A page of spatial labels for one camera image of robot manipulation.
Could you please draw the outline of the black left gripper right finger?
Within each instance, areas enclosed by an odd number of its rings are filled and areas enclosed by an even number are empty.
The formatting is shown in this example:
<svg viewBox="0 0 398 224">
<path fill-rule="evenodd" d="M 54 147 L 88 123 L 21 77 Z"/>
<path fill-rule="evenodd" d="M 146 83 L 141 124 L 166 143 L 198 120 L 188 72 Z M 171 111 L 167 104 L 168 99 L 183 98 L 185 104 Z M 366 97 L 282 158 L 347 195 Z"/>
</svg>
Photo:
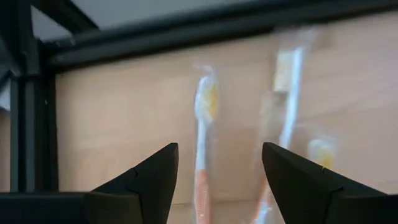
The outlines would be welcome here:
<svg viewBox="0 0 398 224">
<path fill-rule="evenodd" d="M 324 168 L 274 143 L 262 147 L 271 191 L 288 224 L 397 224 L 397 196 Z"/>
</svg>

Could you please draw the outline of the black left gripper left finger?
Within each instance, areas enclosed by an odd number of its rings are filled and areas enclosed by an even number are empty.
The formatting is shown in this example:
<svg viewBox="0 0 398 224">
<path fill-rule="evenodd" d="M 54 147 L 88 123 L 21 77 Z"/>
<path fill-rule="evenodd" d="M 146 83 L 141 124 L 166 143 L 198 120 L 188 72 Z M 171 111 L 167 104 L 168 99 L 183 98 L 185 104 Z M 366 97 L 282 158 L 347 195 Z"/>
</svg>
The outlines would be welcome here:
<svg viewBox="0 0 398 224">
<path fill-rule="evenodd" d="M 166 223 L 178 172 L 170 143 L 85 196 L 86 223 Z"/>
</svg>

